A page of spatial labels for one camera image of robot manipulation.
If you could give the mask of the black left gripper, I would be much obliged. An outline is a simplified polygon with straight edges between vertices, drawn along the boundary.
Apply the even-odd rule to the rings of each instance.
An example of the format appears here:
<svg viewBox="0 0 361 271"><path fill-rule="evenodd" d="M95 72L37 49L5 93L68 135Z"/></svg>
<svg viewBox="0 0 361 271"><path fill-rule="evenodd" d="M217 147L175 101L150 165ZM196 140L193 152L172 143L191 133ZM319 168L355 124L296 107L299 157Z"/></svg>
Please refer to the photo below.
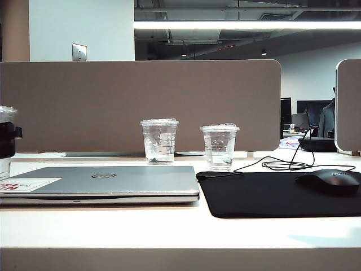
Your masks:
<svg viewBox="0 0 361 271"><path fill-rule="evenodd" d="M1 159L10 158L15 154L15 139L23 137L21 127L14 127L12 122L1 123L1 141L0 152Z"/></svg>

